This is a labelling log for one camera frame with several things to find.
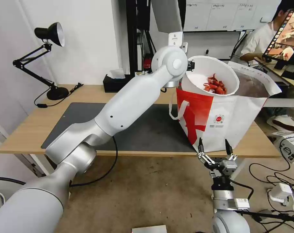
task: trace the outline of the white plug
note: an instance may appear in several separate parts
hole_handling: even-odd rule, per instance
[[[292,190],[289,185],[278,183],[271,191],[269,191],[269,198],[272,201],[284,203],[287,198],[292,195]]]

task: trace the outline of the white bucket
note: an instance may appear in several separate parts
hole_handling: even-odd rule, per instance
[[[224,62],[208,56],[194,56],[188,60],[194,60],[195,68],[193,72],[187,71],[182,79],[181,87],[184,91],[209,96],[229,96],[238,90],[240,81],[234,70]],[[207,78],[212,77],[214,73],[215,78],[223,82],[227,94],[220,95],[204,90],[204,84],[208,83]]]

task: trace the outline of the sneaker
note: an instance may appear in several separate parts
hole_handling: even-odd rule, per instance
[[[270,117],[267,123],[278,131],[294,132],[294,120],[288,115]]]

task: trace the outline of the logo on bag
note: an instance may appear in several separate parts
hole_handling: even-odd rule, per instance
[[[216,115],[215,119],[214,119],[214,123],[215,124],[222,124],[223,120],[224,120],[223,115]]]

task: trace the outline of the screen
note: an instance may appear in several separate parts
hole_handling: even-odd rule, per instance
[[[264,55],[281,61],[289,61],[294,55],[294,11],[288,14]]]

